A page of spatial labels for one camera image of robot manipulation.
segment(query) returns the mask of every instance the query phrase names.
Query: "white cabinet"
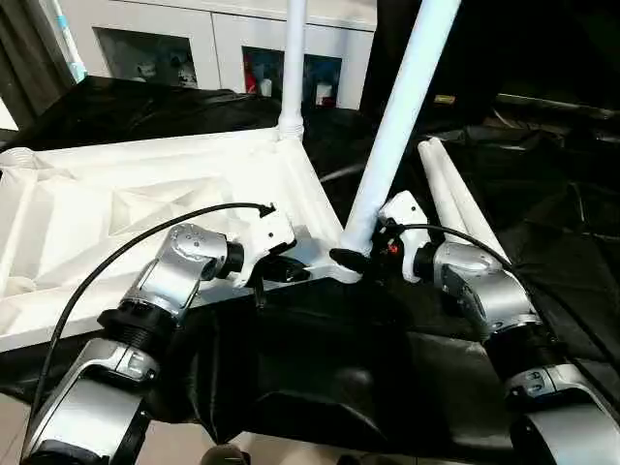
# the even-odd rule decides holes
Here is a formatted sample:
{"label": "white cabinet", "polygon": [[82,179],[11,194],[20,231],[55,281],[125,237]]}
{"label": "white cabinet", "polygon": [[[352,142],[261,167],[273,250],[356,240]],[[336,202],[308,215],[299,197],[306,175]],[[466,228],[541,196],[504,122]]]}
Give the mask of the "white cabinet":
{"label": "white cabinet", "polygon": [[[279,98],[287,0],[60,0],[90,75]],[[374,0],[308,0],[304,100],[357,109]]]}
{"label": "white cabinet", "polygon": [[[213,28],[222,87],[248,92],[268,80],[270,93],[279,97],[286,22],[213,14]],[[307,24],[304,100],[357,109],[372,38],[369,31]]]}
{"label": "white cabinet", "polygon": [[88,74],[220,88],[209,12],[110,0],[61,0]]}

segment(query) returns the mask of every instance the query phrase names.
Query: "red object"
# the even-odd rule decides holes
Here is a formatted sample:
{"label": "red object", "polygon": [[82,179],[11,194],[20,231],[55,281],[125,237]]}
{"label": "red object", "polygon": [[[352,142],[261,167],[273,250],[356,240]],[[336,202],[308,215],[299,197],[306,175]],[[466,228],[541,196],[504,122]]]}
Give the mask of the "red object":
{"label": "red object", "polygon": [[248,94],[256,94],[256,78],[252,74],[252,65],[250,64],[246,56],[243,57],[243,74],[245,75],[245,91]]}

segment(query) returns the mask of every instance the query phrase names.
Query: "curtain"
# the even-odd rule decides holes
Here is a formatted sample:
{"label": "curtain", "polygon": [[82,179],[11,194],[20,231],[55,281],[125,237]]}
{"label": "curtain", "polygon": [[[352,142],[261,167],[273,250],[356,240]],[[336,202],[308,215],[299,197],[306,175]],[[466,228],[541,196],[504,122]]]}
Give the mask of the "curtain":
{"label": "curtain", "polygon": [[0,96],[22,129],[73,84],[41,5],[0,0]]}

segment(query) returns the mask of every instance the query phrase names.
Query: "black fabric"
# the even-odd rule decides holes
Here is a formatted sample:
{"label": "black fabric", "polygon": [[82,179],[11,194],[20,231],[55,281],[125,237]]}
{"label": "black fabric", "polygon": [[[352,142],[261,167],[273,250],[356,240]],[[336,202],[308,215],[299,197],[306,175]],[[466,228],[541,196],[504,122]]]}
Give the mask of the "black fabric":
{"label": "black fabric", "polygon": [[41,5],[0,0],[0,95],[19,128],[64,95],[72,85]]}
{"label": "black fabric", "polygon": [[[424,100],[418,130],[482,123],[518,49],[516,24],[503,21],[518,8],[514,3],[462,2]],[[360,104],[360,110],[376,121],[388,102],[420,5],[420,0],[377,2],[377,30]],[[435,102],[438,95],[449,98]]]}
{"label": "black fabric", "polygon": [[[221,91],[89,78],[14,145],[34,149],[269,127],[278,105]],[[344,222],[376,126],[357,112],[306,111],[304,145]],[[609,143],[465,128],[442,134],[507,253],[567,300],[620,357],[620,159]],[[413,139],[392,186],[434,208]],[[620,381],[574,321],[542,305],[567,349],[614,394]],[[331,280],[193,310],[175,335],[151,410],[199,421],[218,441],[241,430],[362,450],[514,461],[502,388],[453,302],[402,280]],[[51,385],[89,335],[60,344]],[[0,354],[0,390],[26,401],[45,345]]]}

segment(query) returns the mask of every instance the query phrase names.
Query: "black plastic part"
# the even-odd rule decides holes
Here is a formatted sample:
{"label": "black plastic part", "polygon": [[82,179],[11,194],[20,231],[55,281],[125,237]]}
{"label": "black plastic part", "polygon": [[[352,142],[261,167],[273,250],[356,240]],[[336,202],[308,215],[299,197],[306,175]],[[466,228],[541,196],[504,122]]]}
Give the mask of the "black plastic part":
{"label": "black plastic part", "polygon": [[511,427],[514,451],[523,463],[555,465],[556,461],[536,425],[527,417],[519,418]]}
{"label": "black plastic part", "polygon": [[231,271],[239,272],[243,267],[243,246],[236,242],[226,242],[226,261],[224,266],[218,273],[217,277],[220,279],[226,278]]}
{"label": "black plastic part", "polygon": [[104,337],[161,357],[176,330],[174,317],[155,305],[124,301],[117,309],[106,310],[97,319]]}
{"label": "black plastic part", "polygon": [[566,363],[560,344],[544,325],[517,326],[484,343],[498,376],[505,381],[532,368]]}
{"label": "black plastic part", "polygon": [[341,264],[359,274],[365,273],[370,265],[370,260],[367,257],[354,250],[331,249],[329,256],[337,264]]}
{"label": "black plastic part", "polygon": [[431,242],[425,244],[422,248],[418,249],[416,257],[414,258],[414,274],[427,282],[433,282],[433,276],[435,274],[435,253],[438,246]]}
{"label": "black plastic part", "polygon": [[140,405],[109,465],[133,465],[138,459],[150,418]]}
{"label": "black plastic part", "polygon": [[108,465],[107,457],[60,441],[43,441],[21,465]]}
{"label": "black plastic part", "polygon": [[310,279],[306,264],[291,257],[269,255],[259,263],[260,275],[266,281],[297,283]]}

